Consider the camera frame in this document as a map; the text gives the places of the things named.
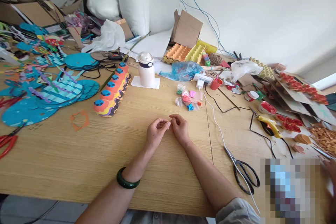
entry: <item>hand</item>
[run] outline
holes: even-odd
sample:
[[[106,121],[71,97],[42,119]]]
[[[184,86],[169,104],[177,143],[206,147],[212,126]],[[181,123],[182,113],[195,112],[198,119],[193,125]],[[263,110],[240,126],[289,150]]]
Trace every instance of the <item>hand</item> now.
[[[188,122],[178,114],[173,114],[169,117],[171,117],[171,123],[177,140],[180,142],[182,147],[185,148],[187,143],[190,142]]]
[[[331,177],[331,181],[333,183],[334,186],[336,186],[336,161],[335,160],[323,160],[323,163],[325,165],[325,168],[327,169],[330,177]]]
[[[166,119],[157,118],[147,128],[147,140],[145,148],[148,150],[156,150],[159,146],[162,137],[167,129],[169,129],[170,122]]]

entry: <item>sleeve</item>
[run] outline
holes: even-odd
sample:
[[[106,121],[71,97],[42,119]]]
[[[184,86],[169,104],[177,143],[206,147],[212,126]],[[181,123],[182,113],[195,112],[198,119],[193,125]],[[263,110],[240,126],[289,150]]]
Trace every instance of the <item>sleeve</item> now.
[[[217,224],[260,224],[260,217],[244,199],[235,198],[216,214]]]

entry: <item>blue plastic bag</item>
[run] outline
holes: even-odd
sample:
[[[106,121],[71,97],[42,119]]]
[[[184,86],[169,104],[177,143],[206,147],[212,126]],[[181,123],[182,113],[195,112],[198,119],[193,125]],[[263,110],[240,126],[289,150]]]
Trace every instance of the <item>blue plastic bag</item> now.
[[[202,74],[203,68],[193,61],[176,62],[172,64],[173,70],[171,72],[162,72],[160,75],[174,81],[190,81],[195,74]]]

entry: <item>egg carton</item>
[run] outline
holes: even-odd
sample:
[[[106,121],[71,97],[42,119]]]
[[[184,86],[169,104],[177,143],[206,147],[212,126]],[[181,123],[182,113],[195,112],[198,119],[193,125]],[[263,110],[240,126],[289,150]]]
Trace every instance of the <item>egg carton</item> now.
[[[163,57],[163,61],[168,64],[173,64],[177,61],[185,61],[186,56],[188,55],[191,48],[185,47],[180,44],[175,44]]]
[[[188,55],[186,56],[185,61],[193,61],[197,64],[200,64],[202,59],[202,52],[205,49],[205,45],[194,45],[194,47],[190,50]]]
[[[262,71],[258,76],[262,79],[271,78],[272,80],[275,80],[273,76],[273,69],[269,66],[265,65],[264,63],[260,62],[259,60],[256,60],[255,58],[250,57],[250,61],[256,63],[258,66],[263,67]]]

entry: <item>green bracelet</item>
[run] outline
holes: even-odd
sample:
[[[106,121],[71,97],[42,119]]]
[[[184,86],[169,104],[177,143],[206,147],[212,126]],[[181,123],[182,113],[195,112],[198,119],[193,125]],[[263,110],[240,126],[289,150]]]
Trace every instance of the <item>green bracelet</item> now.
[[[119,183],[119,185],[121,185],[122,187],[126,188],[126,189],[134,189],[135,187],[137,187],[140,183],[140,180],[135,182],[135,183],[130,183],[126,180],[124,180],[124,178],[122,177],[121,173],[123,172],[123,170],[126,167],[121,168],[118,173],[117,173],[117,181]]]

